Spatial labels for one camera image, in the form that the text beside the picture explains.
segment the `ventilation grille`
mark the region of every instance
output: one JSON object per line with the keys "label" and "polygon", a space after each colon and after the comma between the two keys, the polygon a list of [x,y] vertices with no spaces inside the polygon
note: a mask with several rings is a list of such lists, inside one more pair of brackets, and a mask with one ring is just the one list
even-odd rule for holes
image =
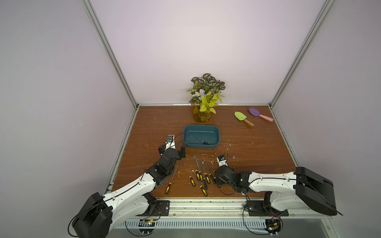
{"label": "ventilation grille", "polygon": [[[262,229],[266,227],[264,219],[245,219],[245,223],[250,229]],[[163,219],[154,221],[154,224],[148,225],[140,222],[139,219],[129,219],[127,221],[127,227],[134,228],[189,228],[189,229],[243,229],[246,230],[242,219]],[[117,228],[125,228],[125,223],[118,225]]]}

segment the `wooden handle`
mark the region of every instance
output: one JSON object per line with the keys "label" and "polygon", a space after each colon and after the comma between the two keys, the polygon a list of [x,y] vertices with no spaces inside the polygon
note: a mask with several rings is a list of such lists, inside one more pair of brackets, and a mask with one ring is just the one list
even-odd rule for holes
{"label": "wooden handle", "polygon": [[259,115],[259,116],[264,118],[264,119],[266,119],[266,120],[268,120],[268,121],[274,121],[274,119],[271,118],[271,117],[267,117],[267,116],[264,116],[264,115]]}
{"label": "wooden handle", "polygon": [[249,126],[254,126],[254,124],[253,123],[251,123],[250,121],[248,121],[248,120],[244,120],[244,122],[246,122],[247,124],[249,124]]}

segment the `plastic basin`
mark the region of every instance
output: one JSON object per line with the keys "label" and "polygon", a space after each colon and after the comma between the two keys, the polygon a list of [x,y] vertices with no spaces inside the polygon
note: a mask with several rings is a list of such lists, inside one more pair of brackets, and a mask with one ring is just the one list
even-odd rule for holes
{"label": "plastic basin", "polygon": [[[209,143],[209,145],[204,145],[201,140]],[[215,148],[219,139],[219,129],[217,126],[213,125],[187,125],[184,128],[184,134],[182,136],[185,144],[190,148]]]}

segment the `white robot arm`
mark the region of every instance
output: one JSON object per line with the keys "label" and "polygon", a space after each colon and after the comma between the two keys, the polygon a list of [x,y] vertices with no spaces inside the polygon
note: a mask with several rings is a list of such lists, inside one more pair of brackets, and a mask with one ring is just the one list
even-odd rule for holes
{"label": "white robot arm", "polygon": [[311,208],[312,210],[334,216],[336,210],[333,183],[304,167],[295,172],[284,174],[261,174],[256,172],[237,173],[227,166],[223,155],[217,158],[216,171],[218,184],[229,184],[236,192],[266,191],[264,201],[248,202],[249,209],[261,214],[279,215],[286,209]]}
{"label": "white robot arm", "polygon": [[69,223],[78,237],[104,238],[111,229],[131,217],[153,214],[157,199],[150,192],[168,179],[177,160],[185,158],[185,145],[180,151],[174,146],[173,135],[167,136],[166,143],[159,147],[160,160],[142,176],[114,192],[91,195]]}
{"label": "white robot arm", "polygon": [[[114,192],[91,195],[70,221],[68,233],[71,224],[79,238],[104,238],[111,229],[131,217],[152,215],[157,199],[150,192],[168,179],[177,160],[185,158],[185,145],[180,151],[174,145],[174,137],[168,136],[166,143],[159,147],[160,160],[142,176]],[[291,208],[311,208],[331,216],[338,213],[333,183],[304,167],[285,174],[237,173],[227,166],[223,155],[218,157],[218,163],[215,175],[219,185],[229,184],[244,195],[266,191],[263,201],[247,201],[244,209],[249,213],[257,211],[263,216],[277,216]]]}

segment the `artificial plant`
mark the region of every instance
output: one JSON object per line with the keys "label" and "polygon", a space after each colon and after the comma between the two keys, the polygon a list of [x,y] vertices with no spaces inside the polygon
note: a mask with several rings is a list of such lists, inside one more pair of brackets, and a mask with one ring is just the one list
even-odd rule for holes
{"label": "artificial plant", "polygon": [[192,94],[192,99],[189,101],[192,105],[200,105],[200,112],[205,112],[200,115],[202,121],[207,121],[210,118],[210,112],[216,113],[213,108],[217,105],[217,101],[222,102],[221,91],[225,89],[225,83],[216,80],[209,73],[206,73],[202,78],[194,77],[191,80],[193,88],[187,90]]}

